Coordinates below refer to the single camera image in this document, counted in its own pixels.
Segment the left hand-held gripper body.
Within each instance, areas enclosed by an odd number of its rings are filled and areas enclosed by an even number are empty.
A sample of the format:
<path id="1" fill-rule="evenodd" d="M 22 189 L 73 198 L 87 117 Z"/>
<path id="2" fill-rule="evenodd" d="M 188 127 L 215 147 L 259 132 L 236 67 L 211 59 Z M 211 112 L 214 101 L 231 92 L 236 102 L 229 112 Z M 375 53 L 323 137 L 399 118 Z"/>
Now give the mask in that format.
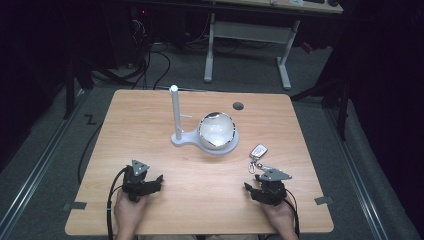
<path id="1" fill-rule="evenodd" d="M 149 195 L 148 185 L 144 181 L 149 168 L 149 165 L 138 160 L 132 160 L 126 167 L 122 189 L 130 201 L 138 202 L 141 196 Z"/>

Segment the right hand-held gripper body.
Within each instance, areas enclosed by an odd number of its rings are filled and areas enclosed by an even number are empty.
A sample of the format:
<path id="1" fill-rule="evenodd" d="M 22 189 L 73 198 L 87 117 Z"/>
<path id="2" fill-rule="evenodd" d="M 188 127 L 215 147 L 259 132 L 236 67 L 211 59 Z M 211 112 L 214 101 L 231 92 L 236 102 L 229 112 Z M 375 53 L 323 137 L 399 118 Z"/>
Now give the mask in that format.
<path id="1" fill-rule="evenodd" d="M 264 204 L 279 205 L 287 197 L 283 180 L 290 180 L 292 176 L 279 169 L 265 165 L 259 165 L 258 168 L 263 173 L 260 175 L 256 174 L 255 179 L 260 183 L 261 190 L 267 198 Z"/>

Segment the white key fob with ring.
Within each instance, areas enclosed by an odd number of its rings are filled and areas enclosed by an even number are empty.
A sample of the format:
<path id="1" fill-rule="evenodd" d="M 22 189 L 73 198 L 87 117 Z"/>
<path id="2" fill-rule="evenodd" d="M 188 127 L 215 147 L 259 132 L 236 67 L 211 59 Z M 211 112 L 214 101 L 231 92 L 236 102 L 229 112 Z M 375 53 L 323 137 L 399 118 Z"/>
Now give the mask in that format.
<path id="1" fill-rule="evenodd" d="M 268 149 L 262 145 L 258 144 L 254 147 L 254 149 L 250 152 L 250 162 L 248 165 L 248 171 L 251 174 L 254 174 L 256 171 L 256 164 L 257 162 L 267 153 Z"/>

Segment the person's right hand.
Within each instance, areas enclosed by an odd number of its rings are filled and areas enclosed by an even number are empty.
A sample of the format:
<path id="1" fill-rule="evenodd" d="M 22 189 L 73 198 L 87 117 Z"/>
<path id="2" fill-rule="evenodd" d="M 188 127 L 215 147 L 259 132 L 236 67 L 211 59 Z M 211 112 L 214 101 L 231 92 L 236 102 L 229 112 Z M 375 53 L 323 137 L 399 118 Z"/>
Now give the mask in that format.
<path id="1" fill-rule="evenodd" d="M 290 205 L 291 205 L 291 201 L 289 199 L 286 199 L 285 201 L 283 201 L 281 204 L 277 206 L 267 205 L 264 203 L 260 204 L 271 226 L 279 234 L 295 233 L 294 213 Z"/>

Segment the person's left hand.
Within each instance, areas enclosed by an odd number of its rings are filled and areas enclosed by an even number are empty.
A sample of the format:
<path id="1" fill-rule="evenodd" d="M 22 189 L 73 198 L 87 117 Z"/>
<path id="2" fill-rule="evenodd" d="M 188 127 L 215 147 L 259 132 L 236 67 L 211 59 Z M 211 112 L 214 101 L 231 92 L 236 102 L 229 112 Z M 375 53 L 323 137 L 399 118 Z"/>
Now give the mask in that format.
<path id="1" fill-rule="evenodd" d="M 129 200 L 127 193 L 122 190 L 118 191 L 114 207 L 114 215 L 118 226 L 117 234 L 135 235 L 148 200 L 148 196 L 142 196 L 138 202 L 133 202 Z"/>

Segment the round silver-rimmed white bowl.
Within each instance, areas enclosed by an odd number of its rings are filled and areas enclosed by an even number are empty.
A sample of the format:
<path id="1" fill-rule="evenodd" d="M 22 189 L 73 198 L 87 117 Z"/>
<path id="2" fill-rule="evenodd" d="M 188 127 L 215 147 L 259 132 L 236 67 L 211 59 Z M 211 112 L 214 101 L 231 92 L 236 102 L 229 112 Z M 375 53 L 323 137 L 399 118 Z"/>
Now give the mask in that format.
<path id="1" fill-rule="evenodd" d="M 207 149 L 221 150 L 235 138 L 236 126 L 232 118 L 223 112 L 211 112 L 198 126 L 200 142 Z"/>

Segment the black metal stand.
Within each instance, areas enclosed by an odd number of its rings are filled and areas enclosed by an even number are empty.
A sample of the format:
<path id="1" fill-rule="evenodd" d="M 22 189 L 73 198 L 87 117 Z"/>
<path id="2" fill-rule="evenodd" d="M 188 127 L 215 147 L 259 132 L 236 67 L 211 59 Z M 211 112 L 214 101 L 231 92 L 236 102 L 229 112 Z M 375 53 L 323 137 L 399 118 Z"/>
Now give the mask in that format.
<path id="1" fill-rule="evenodd" d="M 349 83 L 346 80 L 332 80 L 317 84 L 303 92 L 291 96 L 292 101 L 299 101 L 308 96 L 322 96 L 321 106 L 327 108 L 338 108 L 336 129 L 339 137 L 345 141 L 346 118 L 349 100 Z"/>
<path id="2" fill-rule="evenodd" d="M 91 77 L 91 71 L 84 58 L 79 54 L 71 55 L 66 67 L 65 89 L 66 89 L 66 105 L 65 119 L 69 119 L 75 108 L 75 83 L 80 85 L 83 90 L 92 90 L 94 81 Z"/>

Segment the white-framed wooden desk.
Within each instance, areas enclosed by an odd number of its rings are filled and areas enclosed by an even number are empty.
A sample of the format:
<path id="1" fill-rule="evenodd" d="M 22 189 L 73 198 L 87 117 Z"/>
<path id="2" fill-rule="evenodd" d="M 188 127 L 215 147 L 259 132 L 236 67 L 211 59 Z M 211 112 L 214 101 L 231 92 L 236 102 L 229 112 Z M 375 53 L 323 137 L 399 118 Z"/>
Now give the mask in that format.
<path id="1" fill-rule="evenodd" d="M 213 6 L 228 3 L 235 6 L 265 7 L 268 10 L 287 10 L 292 13 L 343 13 L 343 8 L 336 0 L 208 0 Z M 209 16 L 208 52 L 205 62 L 204 81 L 213 79 L 214 42 L 216 38 L 246 40 L 253 42 L 282 44 L 284 49 L 276 58 L 283 88 L 291 89 L 286 61 L 291 51 L 300 25 L 300 18 L 295 18 L 290 27 L 270 26 L 264 24 L 241 23 L 236 20 L 216 20 L 215 14 Z"/>

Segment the white stand with post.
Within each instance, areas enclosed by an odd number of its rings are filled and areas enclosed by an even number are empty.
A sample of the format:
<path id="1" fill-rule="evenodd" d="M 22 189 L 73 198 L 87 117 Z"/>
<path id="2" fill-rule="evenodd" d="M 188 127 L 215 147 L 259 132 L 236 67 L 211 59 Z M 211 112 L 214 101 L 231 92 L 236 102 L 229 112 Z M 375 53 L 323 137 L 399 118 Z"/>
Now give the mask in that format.
<path id="1" fill-rule="evenodd" d="M 233 141 L 227 147 L 221 150 L 207 149 L 205 146 L 201 144 L 199 139 L 199 134 L 198 134 L 198 126 L 200 121 L 203 118 L 199 121 L 197 127 L 194 130 L 190 132 L 184 131 L 181 125 L 182 114 L 180 113 L 179 88 L 176 85 L 172 85 L 169 88 L 169 92 L 172 99 L 173 118 L 174 118 L 174 127 L 175 127 L 175 132 L 171 136 L 171 142 L 175 146 L 180 147 L 185 145 L 194 145 L 198 147 L 199 149 L 201 149 L 202 151 L 211 155 L 226 155 L 237 147 L 239 143 L 239 137 L 240 137 L 237 127 L 236 127 L 235 138 L 233 139 Z"/>

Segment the metal floor rail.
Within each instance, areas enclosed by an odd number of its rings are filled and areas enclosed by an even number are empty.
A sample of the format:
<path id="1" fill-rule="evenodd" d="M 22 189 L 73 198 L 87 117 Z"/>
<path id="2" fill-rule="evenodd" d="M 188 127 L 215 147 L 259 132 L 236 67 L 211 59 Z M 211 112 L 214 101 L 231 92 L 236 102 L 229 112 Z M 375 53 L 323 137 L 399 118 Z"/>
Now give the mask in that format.
<path id="1" fill-rule="evenodd" d="M 342 151 L 343 159 L 347 167 L 348 176 L 351 179 L 352 186 L 361 206 L 362 212 L 366 218 L 368 226 L 375 240 L 388 240 L 386 229 L 377 212 L 374 201 L 372 200 L 366 185 L 357 169 L 353 156 L 347 143 L 340 137 L 337 129 L 337 120 L 332 110 L 324 109 L 324 114 L 328 120 L 332 132 L 337 139 L 337 143 Z"/>
<path id="2" fill-rule="evenodd" d="M 76 103 L 65 110 L 65 94 L 35 123 L 12 161 L 0 174 L 0 240 L 7 240 L 28 202 L 37 190 L 53 156 L 76 112 L 90 96 L 90 90 L 78 90 Z"/>

